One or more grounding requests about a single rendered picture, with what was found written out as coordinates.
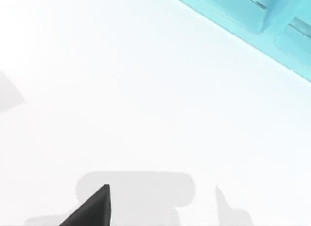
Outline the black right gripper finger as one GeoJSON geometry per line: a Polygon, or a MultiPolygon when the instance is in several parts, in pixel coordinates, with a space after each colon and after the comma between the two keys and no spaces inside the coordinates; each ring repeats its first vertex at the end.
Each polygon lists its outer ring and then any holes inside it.
{"type": "Polygon", "coordinates": [[[59,226],[110,226],[110,185],[100,187],[59,226]]]}

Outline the light blue rack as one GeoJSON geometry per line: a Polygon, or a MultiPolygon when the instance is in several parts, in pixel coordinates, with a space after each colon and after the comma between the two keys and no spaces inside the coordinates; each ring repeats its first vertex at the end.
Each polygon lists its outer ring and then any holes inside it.
{"type": "Polygon", "coordinates": [[[311,0],[178,0],[311,83],[311,0]]]}

